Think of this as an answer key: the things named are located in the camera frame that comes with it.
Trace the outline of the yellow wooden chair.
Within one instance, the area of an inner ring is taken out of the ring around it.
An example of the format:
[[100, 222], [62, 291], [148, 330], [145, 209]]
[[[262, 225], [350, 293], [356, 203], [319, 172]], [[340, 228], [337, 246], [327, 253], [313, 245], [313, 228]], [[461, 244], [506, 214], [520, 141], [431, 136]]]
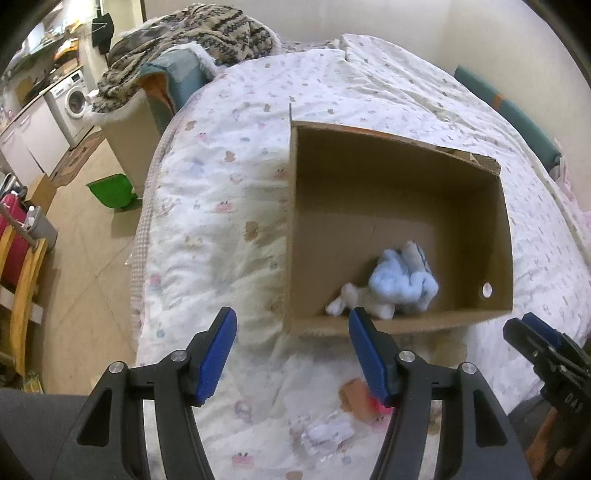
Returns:
[[27, 249], [23, 267], [16, 285], [13, 304], [10, 307], [7, 352], [1, 352], [1, 362], [11, 366], [22, 378], [26, 376], [26, 343], [29, 316], [32, 313], [34, 290], [47, 252], [46, 238], [34, 241]]

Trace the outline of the teal orange cushion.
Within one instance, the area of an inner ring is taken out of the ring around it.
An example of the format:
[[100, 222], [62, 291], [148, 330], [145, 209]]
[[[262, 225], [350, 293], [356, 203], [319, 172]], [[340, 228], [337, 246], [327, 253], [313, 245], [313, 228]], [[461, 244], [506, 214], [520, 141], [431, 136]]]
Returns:
[[167, 50], [141, 66], [138, 86], [147, 97], [160, 133], [193, 93], [210, 80], [201, 59], [187, 48]]

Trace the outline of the green plastic dustpan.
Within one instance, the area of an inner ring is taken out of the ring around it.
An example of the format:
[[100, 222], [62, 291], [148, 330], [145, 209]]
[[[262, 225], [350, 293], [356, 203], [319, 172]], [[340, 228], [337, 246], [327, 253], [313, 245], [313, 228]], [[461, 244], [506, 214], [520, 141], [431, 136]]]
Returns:
[[116, 173], [87, 184], [92, 195], [105, 207], [116, 210], [130, 210], [141, 205], [141, 199], [122, 173]]

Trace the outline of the white washing machine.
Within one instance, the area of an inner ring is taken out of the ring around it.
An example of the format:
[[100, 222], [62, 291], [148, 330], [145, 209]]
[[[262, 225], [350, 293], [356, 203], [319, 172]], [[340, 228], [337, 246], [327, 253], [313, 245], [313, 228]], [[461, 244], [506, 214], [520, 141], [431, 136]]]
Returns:
[[71, 149], [77, 147], [92, 129], [86, 118], [90, 109], [89, 92], [84, 72], [79, 67], [43, 94]]

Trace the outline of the clear plastic packet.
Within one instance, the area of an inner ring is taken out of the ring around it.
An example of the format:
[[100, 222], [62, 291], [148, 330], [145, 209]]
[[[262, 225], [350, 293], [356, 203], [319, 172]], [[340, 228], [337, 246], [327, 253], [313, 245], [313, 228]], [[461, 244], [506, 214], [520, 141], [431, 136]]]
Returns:
[[334, 412], [305, 426], [301, 432], [301, 445], [308, 455], [328, 456], [353, 435], [353, 417], [346, 412]]

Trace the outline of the knitted patterned blanket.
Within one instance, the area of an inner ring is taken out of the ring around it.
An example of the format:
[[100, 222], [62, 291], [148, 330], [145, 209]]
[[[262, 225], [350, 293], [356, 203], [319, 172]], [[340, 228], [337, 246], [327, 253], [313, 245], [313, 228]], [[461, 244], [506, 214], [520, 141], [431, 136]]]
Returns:
[[144, 22], [113, 46], [91, 112], [111, 114], [125, 107], [140, 88], [141, 67], [168, 51], [190, 50], [212, 79], [223, 67], [274, 55], [280, 47], [273, 30], [235, 6], [192, 4]]

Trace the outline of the brown cardboard box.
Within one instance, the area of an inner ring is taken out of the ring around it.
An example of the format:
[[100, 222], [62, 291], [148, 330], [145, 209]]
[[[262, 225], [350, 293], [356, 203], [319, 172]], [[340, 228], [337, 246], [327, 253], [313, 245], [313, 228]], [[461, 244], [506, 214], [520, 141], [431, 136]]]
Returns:
[[439, 285], [429, 309], [377, 327], [400, 335], [469, 326], [513, 308], [513, 256], [493, 158], [351, 126], [293, 121], [283, 327], [345, 336], [325, 305], [366, 284], [379, 256], [419, 244]]

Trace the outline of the light blue plush whale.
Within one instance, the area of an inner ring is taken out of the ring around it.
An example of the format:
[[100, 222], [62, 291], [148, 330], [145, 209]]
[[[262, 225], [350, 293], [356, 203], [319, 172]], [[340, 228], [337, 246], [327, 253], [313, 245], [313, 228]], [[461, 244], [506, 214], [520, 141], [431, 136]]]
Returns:
[[425, 312], [439, 293], [439, 284], [420, 245], [408, 241], [400, 250], [386, 249], [366, 286], [346, 283], [339, 296], [325, 306], [329, 316], [363, 308], [370, 316], [392, 320], [404, 314]]

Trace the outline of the white patterned bed quilt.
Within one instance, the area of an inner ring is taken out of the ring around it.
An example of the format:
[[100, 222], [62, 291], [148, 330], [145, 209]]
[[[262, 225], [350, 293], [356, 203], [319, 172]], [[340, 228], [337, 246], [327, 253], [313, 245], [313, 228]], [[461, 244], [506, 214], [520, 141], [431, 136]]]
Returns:
[[365, 127], [496, 159], [513, 246], [514, 311], [577, 341], [590, 333], [590, 236], [518, 132], [455, 78], [388, 41], [250, 60], [193, 94], [152, 161], [136, 235], [137, 361], [184, 347], [228, 305], [238, 337], [214, 396], [195, 414], [218, 479], [365, 479], [380, 429], [322, 461], [290, 428], [331, 414], [360, 374], [349, 341], [281, 329], [290, 120]]

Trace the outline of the teal pillow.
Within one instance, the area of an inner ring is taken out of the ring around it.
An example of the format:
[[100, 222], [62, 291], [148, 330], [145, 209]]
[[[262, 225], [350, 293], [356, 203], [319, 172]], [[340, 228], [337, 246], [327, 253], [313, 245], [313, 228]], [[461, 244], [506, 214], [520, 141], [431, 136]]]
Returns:
[[559, 164], [562, 154], [558, 147], [514, 102], [464, 66], [456, 68], [454, 77], [520, 133], [547, 172]]

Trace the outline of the pink rubber duck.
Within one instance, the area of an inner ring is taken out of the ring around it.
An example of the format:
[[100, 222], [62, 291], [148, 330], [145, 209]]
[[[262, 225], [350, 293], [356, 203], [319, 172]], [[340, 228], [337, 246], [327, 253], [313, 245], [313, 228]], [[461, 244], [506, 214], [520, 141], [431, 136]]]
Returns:
[[352, 413], [363, 423], [373, 423], [393, 413], [393, 408], [384, 407], [372, 394], [365, 380], [355, 378], [339, 388], [342, 409]]

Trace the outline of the grey trousers leg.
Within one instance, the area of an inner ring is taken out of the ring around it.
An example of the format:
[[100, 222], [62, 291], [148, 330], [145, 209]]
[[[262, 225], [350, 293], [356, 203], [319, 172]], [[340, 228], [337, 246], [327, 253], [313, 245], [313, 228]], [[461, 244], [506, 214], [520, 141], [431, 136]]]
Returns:
[[1, 477], [49, 479], [86, 398], [1, 390]]

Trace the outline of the white kitchen cabinet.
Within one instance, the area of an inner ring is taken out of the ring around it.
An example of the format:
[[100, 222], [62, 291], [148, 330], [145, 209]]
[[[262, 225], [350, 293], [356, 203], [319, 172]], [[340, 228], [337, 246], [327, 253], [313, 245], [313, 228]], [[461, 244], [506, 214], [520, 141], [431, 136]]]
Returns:
[[51, 176], [69, 147], [44, 97], [21, 110], [1, 134], [1, 153], [26, 186], [42, 174]]

